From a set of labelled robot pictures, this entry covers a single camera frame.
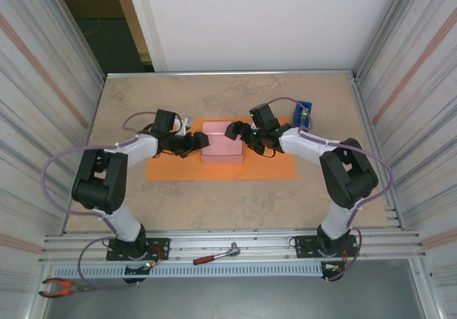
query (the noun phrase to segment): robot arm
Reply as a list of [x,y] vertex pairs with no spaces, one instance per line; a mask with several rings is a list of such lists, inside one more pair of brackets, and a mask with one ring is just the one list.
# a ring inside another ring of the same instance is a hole
[[360,148],[360,144],[352,138],[340,142],[302,133],[288,123],[281,126],[266,104],[256,106],[249,112],[253,125],[233,122],[225,135],[231,139],[240,135],[249,148],[261,155],[267,147],[321,166],[332,201],[328,215],[318,227],[317,241],[326,255],[340,250],[348,238],[348,222],[357,203],[367,198],[378,185],[378,178],[367,157],[341,147]]
[[145,253],[146,231],[124,203],[127,169],[164,151],[185,158],[207,146],[204,133],[186,132],[190,126],[190,119],[181,120],[176,113],[158,110],[155,121],[132,140],[117,148],[84,151],[71,196],[111,224],[116,245],[130,258],[140,258]]

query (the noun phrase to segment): blue container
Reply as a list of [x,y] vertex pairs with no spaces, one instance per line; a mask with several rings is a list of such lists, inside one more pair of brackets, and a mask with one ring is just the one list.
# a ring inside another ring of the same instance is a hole
[[[308,103],[306,101],[299,101],[299,103],[301,103],[303,106],[305,106],[306,109],[308,110],[309,115],[311,115],[312,104]],[[304,125],[306,128],[308,128],[308,126],[309,126],[309,117],[306,116],[306,118],[303,118],[302,115],[305,116],[306,114],[303,113],[303,109],[299,105],[297,105],[295,107],[295,111],[293,112],[292,123],[295,126],[303,126]]]

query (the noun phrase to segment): metal floor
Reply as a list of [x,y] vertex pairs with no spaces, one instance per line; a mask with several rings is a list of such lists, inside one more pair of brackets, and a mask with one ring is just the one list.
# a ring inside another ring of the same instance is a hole
[[424,315],[407,260],[362,260],[340,283],[331,284],[316,277],[149,279],[140,288],[50,300],[45,318],[421,319]]

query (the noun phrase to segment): beige tiled surface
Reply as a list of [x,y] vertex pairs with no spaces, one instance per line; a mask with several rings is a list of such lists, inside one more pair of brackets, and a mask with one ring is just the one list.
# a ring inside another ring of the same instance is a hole
[[[331,139],[358,139],[364,134],[343,74],[251,74],[209,76],[137,76],[108,78],[90,144],[131,138],[124,119],[158,108],[182,117],[245,116],[259,103],[291,96],[313,103],[312,133]],[[272,105],[277,116],[290,116],[294,104]],[[131,125],[143,128],[148,116]],[[145,181],[146,162],[129,169],[126,202],[148,230],[315,227],[325,218],[330,198],[320,167],[297,158],[295,181]],[[388,224],[383,199],[367,204],[358,226]],[[73,209],[82,209],[74,204]],[[70,216],[66,229],[101,230],[94,218]]]

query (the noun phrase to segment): red wrench handle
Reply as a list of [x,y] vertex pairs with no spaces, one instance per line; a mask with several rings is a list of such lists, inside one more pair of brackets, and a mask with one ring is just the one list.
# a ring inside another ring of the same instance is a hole
[[211,262],[212,260],[214,260],[214,255],[200,257],[200,258],[197,258],[196,260],[194,260],[194,265],[208,263],[208,262]]

